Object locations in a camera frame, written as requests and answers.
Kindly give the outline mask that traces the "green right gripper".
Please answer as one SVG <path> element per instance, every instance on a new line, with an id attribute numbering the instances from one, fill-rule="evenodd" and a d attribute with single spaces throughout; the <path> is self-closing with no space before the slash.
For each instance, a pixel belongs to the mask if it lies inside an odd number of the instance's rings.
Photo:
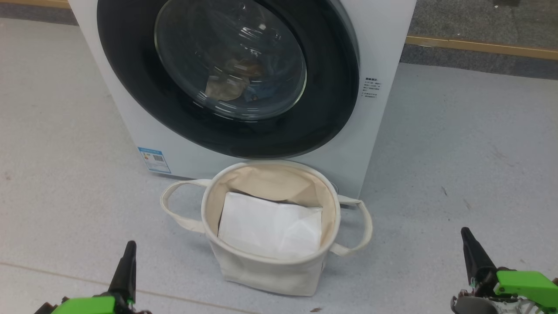
<path id="1" fill-rule="evenodd" d="M 466 273 L 471 291 L 451 301 L 454 314 L 555 314 L 557 280 L 540 272 L 496 268 L 468 227 L 461 229 Z"/>

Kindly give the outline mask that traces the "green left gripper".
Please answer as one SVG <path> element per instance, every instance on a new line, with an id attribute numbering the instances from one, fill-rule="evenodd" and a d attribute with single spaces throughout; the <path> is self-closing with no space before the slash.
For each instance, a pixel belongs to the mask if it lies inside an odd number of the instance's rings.
<path id="1" fill-rule="evenodd" d="M 83 298 L 62 298 L 60 304 L 44 303 L 36 314 L 151 314 L 136 311 L 136 262 L 137 244 L 128 241 L 122 258 L 109 285 L 111 295 L 95 295 Z"/>

